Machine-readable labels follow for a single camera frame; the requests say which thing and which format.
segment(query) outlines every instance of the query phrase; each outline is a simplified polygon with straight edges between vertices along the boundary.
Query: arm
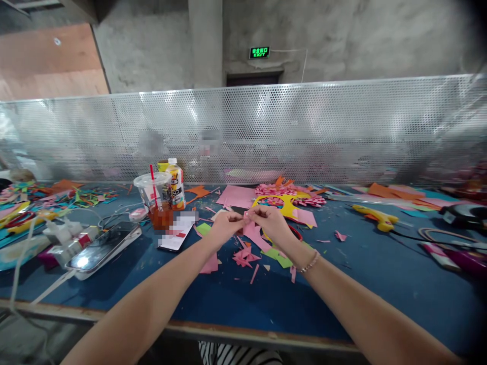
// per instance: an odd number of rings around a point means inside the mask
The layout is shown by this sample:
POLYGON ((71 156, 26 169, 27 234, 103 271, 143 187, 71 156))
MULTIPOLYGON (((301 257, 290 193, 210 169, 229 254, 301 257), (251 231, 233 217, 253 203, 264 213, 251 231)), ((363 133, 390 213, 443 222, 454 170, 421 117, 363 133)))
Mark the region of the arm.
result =
POLYGON ((137 285, 69 352, 62 364, 134 364, 170 320, 204 264, 245 221, 221 213, 210 233, 137 285))
MULTIPOLYGON (((278 209, 256 206, 249 218, 296 267, 306 267, 314 259, 315 251, 300 244, 278 209)), ((423 328, 324 258, 319 257, 304 277, 372 364, 461 363, 423 328)))

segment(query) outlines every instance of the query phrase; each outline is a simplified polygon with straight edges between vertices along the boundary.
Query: concrete pillar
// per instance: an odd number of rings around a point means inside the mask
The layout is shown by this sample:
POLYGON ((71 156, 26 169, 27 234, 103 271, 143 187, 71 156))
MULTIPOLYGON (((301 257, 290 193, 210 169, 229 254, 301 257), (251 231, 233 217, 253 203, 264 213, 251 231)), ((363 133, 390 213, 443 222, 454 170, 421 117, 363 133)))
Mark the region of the concrete pillar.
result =
POLYGON ((222 0, 188 0, 194 88, 223 86, 222 0))

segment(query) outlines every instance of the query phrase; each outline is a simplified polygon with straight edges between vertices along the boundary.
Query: phone screen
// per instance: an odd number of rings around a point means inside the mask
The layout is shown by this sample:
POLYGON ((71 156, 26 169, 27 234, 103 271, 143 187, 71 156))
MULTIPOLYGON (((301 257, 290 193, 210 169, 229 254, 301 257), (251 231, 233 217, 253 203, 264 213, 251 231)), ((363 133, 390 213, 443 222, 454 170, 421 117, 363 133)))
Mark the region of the phone screen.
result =
POLYGON ((100 264, 120 242, 127 237, 138 226, 137 223, 120 222, 113 226, 108 232, 102 234, 87 248, 74 256, 67 266, 73 269, 89 271, 100 264))

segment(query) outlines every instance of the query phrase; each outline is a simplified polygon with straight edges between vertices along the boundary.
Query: hand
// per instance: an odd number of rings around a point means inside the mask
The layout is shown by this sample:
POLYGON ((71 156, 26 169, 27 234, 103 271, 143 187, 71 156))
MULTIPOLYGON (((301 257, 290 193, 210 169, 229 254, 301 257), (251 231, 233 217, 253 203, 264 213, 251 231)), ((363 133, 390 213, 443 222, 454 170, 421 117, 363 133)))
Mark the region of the hand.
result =
POLYGON ((247 215, 250 220, 262 227, 265 234, 277 246, 281 247, 286 242, 296 240, 280 209, 257 205, 250 208, 247 215))
POLYGON ((249 220, 244 219, 241 214, 235 212, 222 212, 217 215, 215 223, 208 236, 221 247, 235 233, 242 234, 242 229, 248 223, 249 220))

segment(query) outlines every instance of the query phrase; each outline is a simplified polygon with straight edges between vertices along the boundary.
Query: perforated metal panel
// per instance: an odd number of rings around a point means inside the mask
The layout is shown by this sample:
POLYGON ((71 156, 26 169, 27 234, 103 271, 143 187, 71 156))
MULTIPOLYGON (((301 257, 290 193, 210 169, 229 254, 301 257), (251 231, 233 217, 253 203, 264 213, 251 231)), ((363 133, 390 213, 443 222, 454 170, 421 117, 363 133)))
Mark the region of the perforated metal panel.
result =
POLYGON ((472 79, 0 103, 0 153, 39 179, 132 180, 177 157, 189 183, 260 183, 280 174, 297 183, 436 182, 435 164, 460 157, 474 165, 485 155, 486 78, 473 87, 472 79))

